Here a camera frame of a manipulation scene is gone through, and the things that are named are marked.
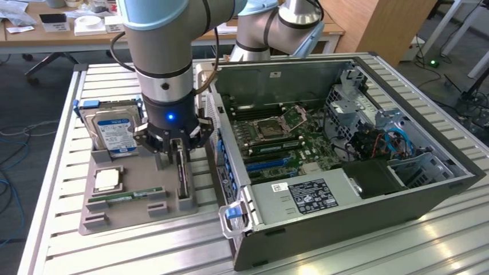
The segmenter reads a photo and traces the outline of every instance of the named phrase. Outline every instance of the green circuit board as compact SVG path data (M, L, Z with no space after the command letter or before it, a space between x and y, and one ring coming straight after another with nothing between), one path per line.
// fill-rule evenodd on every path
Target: green circuit board
M294 105L278 117L234 120L232 128L246 169L284 161L270 168L248 171L254 184L326 171L341 162L318 122Z

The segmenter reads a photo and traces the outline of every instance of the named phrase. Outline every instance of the metal workbench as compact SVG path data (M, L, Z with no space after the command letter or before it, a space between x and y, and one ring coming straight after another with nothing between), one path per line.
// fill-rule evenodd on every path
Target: metal workbench
M358 54L454 145L489 171L487 147L377 57ZM370 82L367 92L390 99ZM217 219L205 153L192 154L198 213L81 236L77 233L92 141L73 99L122 100L140 93L116 64L73 73L18 274L234 274ZM489 176L417 221L272 262L238 274L479 274L489 271Z

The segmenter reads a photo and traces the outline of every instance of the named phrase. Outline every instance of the hard drive label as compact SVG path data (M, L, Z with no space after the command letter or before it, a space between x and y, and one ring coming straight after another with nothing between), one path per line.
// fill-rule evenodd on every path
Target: hard drive label
M101 120L97 125L106 149L110 152L125 153L136 150L137 145L129 131L132 125L128 119Z
M301 214L309 214L337 206L324 179L289 185L289 191Z

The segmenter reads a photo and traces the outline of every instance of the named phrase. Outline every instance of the gray carpet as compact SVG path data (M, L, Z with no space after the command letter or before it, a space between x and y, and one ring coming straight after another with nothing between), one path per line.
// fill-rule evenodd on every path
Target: gray carpet
M427 39L435 25L439 22L439 17L427 21L419 31L422 39ZM431 59L438 55L438 48L445 41L449 33L453 30L453 25L445 30L438 39L426 59ZM439 68L435 70L439 74L447 74L461 86L470 86L473 80L466 77L471 67L477 64L479 58L489 50L487 41L466 33L463 40L450 54L451 64L441 62ZM121 60L129 61L128 51L120 51ZM38 61L45 57L45 54L34 54L34 60ZM81 63L98 64L113 63L113 60L105 56L105 52L74 53L74 58ZM212 53L209 48L205 50L197 49L194 52L196 58L210 58ZM65 100L65 92L70 80L72 64L66 59L56 60L45 69L42 69L36 77L40 79L41 85L30 87L26 84L22 73L33 65L33 62L25 62L20 55L13 55L4 65L0 66L0 128L10 125L30 125L44 120L56 120L61 114L62 103ZM402 63L397 69L414 85L433 79L434 73L419 69L411 62ZM489 81L483 84L482 91L487 91ZM423 91L433 96L438 101L445 102L453 98L455 92L453 89L446 89L443 80L431 82L423 86ZM52 131L54 125L46 125L36 129L33 133ZM24 140L25 136L17 136L14 140ZM14 243L6 244L0 248L0 275L16 274L18 261L24 248L22 238L26 237L29 223L37 202L38 190L42 183L45 166L50 154L50 148L54 136L33 137L29 141L29 154L22 162L12 169L6 170L8 179L14 184L25 212L25 229L16 236L18 240ZM17 149L17 144L5 144L0 142L0 161ZM6 202L6 197L0 197L0 209ZM20 224L18 210L14 203L10 203L6 211L0 215L0 239L5 239L16 231Z

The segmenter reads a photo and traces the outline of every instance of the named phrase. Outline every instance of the wooden cabinet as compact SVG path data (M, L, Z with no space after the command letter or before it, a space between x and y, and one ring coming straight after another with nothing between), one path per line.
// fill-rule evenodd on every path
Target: wooden cabinet
M435 0L321 0L321 4L345 29L335 52L373 51L395 66Z

